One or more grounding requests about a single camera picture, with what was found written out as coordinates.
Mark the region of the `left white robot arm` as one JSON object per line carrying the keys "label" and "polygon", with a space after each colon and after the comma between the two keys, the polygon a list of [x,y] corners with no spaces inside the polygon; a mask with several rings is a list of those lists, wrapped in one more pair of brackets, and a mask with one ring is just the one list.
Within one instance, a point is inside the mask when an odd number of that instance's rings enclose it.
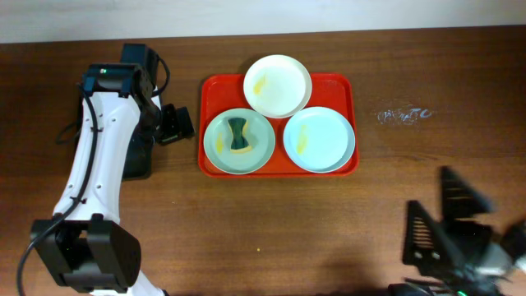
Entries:
{"label": "left white robot arm", "polygon": [[125,44],[116,63],[84,73],[76,153],[48,220],[36,220],[29,249],[56,284],[90,295],[160,295],[141,271],[141,245],[120,225],[125,180],[150,176],[152,150],[195,133],[188,110],[164,104],[165,61],[145,44]]}

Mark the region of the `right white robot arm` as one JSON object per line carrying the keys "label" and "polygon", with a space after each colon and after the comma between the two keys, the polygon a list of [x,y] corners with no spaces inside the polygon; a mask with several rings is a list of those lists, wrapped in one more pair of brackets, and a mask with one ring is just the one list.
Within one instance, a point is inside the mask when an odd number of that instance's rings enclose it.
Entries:
{"label": "right white robot arm", "polygon": [[451,167],[440,167],[441,220],[419,201],[407,203],[402,262],[435,281],[406,278],[388,295],[501,296],[501,280],[525,270],[525,221],[503,234],[480,224],[476,215],[494,211],[491,202]]}

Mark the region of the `yellow green sponge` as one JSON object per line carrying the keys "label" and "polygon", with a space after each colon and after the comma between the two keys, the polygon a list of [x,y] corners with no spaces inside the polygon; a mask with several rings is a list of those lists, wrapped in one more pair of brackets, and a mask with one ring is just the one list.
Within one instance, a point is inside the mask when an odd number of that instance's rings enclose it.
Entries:
{"label": "yellow green sponge", "polygon": [[232,153],[241,154],[251,150],[251,144],[246,138],[247,120],[245,118],[230,118],[228,126],[233,139],[230,145]]}

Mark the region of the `light blue plate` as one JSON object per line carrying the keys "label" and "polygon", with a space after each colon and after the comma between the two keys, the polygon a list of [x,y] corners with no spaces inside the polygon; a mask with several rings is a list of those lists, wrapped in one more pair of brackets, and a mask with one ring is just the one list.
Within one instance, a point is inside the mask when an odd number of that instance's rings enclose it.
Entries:
{"label": "light blue plate", "polygon": [[288,120],[283,144],[299,168],[310,173],[332,173],[350,161],[356,137],[342,114],[326,107],[310,107]]}

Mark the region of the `light green plate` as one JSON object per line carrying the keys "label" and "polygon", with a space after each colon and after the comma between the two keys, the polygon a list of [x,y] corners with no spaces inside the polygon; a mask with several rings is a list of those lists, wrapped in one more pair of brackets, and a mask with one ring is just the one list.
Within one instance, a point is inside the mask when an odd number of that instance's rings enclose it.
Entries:
{"label": "light green plate", "polygon": [[[233,139],[228,126],[230,118],[247,120],[246,138],[251,150],[236,154],[230,151]],[[204,150],[208,160],[220,171],[235,175],[253,173],[273,155],[276,145],[274,128],[261,114],[251,109],[230,109],[220,113],[207,126]]]}

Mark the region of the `white plate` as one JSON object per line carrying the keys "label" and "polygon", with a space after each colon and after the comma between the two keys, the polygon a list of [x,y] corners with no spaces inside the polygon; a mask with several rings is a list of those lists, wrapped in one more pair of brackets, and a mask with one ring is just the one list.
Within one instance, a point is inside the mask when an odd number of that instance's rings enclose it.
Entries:
{"label": "white plate", "polygon": [[249,105],[267,118],[288,118],[307,106],[311,75],[297,59],[274,54],[254,62],[242,83]]}

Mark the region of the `black plastic tray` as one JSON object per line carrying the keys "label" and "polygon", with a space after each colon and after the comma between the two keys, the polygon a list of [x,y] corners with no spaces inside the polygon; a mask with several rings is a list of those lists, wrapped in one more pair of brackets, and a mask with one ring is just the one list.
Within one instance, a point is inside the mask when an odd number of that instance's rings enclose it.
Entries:
{"label": "black plastic tray", "polygon": [[[75,147],[78,146],[79,137],[81,134],[81,126],[83,122],[83,102],[84,95],[82,91],[79,91],[79,105],[77,112],[77,120],[73,123],[73,127],[76,128],[76,134],[74,136]],[[122,180],[128,181],[133,179],[144,179],[151,175],[151,156],[153,150],[154,140],[151,136],[148,137],[146,133],[140,129],[137,124],[131,135],[131,140],[127,147],[127,154],[122,172]]]}

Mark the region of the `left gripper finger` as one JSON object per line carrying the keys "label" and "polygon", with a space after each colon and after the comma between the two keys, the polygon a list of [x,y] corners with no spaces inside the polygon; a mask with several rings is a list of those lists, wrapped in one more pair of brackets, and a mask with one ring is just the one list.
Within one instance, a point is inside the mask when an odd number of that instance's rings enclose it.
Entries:
{"label": "left gripper finger", "polygon": [[159,128],[158,143],[166,146],[181,139],[181,130],[178,123],[177,110],[173,104],[163,105],[162,123]]}
{"label": "left gripper finger", "polygon": [[187,107],[176,109],[176,117],[178,121],[178,134],[181,138],[191,138],[195,135],[191,117]]}

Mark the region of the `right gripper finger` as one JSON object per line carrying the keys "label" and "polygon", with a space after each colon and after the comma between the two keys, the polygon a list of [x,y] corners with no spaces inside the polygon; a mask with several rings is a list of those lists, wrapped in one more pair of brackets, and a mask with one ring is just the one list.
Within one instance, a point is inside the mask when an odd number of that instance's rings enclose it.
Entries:
{"label": "right gripper finger", "polygon": [[477,215],[493,212],[492,202],[451,167],[440,167],[439,177],[442,224],[476,224]]}
{"label": "right gripper finger", "polygon": [[466,261],[465,255],[420,202],[409,201],[402,262],[420,271],[452,271]]}

